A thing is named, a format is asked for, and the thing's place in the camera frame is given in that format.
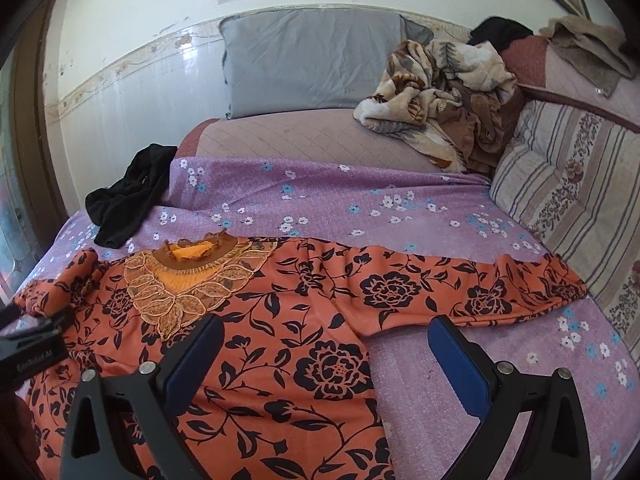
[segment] decorative tile border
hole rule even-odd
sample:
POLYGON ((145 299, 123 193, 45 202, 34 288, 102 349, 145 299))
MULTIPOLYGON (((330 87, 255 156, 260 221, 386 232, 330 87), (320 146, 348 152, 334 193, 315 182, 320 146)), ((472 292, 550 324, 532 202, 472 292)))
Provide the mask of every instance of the decorative tile border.
MULTIPOLYGON (((401 16, 412 20, 420 25, 429 27, 437 38, 445 38, 466 43, 469 38, 469 28, 456 25, 455 23, 439 20, 432 16, 425 16, 404 10, 389 9, 387 7, 361 6, 351 4, 321 4, 305 6, 277 6, 264 9, 250 10, 242 14, 255 14, 265 10, 279 9, 343 9, 343 8, 363 8, 392 10, 401 16)), ((209 43, 221 41, 222 36, 218 30, 218 25, 227 16, 222 16, 215 20, 191 25, 177 32, 167 34, 162 38, 157 38, 140 48, 129 52, 119 60, 106 66, 100 72, 91 76, 87 81, 71 91, 66 97, 60 99, 57 105, 49 105, 45 108, 45 114, 49 121, 57 121, 71 113, 76 107, 90 99, 93 95, 108 88, 115 82, 125 78, 137 70, 140 70, 152 63, 160 61, 170 56, 184 54, 192 50, 199 49, 209 43)))

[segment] gray pillow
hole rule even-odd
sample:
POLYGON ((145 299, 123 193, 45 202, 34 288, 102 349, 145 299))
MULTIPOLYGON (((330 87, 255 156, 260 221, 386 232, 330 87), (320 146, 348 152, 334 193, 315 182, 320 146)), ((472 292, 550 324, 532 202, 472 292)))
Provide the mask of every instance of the gray pillow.
POLYGON ((364 8, 265 10, 220 23, 229 118, 355 108, 405 39, 433 33, 397 12, 364 8))

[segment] striped cushion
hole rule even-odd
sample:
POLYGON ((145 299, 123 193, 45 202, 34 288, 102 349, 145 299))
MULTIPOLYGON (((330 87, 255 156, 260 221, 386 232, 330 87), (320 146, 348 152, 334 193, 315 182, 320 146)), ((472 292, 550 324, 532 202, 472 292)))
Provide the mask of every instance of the striped cushion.
POLYGON ((532 101, 491 197, 559 253, 640 364, 640 136, 590 112, 532 101))

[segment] black garment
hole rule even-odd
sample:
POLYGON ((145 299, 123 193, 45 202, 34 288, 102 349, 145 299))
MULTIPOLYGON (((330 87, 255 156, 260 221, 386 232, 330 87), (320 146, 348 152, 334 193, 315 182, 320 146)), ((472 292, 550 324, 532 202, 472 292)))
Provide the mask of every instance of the black garment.
POLYGON ((177 150, 177 146, 151 144, 136 153, 123 178, 86 196, 89 218, 100 226, 97 245, 117 249, 136 233, 169 186, 169 165, 177 150))
POLYGON ((532 35, 533 30, 518 22, 492 16, 471 31, 471 39, 467 44, 477 45, 483 41, 489 41, 494 49, 500 52, 506 50, 511 41, 521 40, 532 35))

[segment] black clothing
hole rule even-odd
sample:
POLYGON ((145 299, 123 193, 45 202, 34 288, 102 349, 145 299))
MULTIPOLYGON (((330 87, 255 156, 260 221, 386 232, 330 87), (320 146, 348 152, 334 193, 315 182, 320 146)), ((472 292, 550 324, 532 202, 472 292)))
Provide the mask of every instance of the black clothing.
POLYGON ((136 233, 169 186, 169 165, 177 150, 177 146, 149 145, 136 153, 123 178, 86 196, 89 218, 100 226, 97 245, 117 249, 136 233))

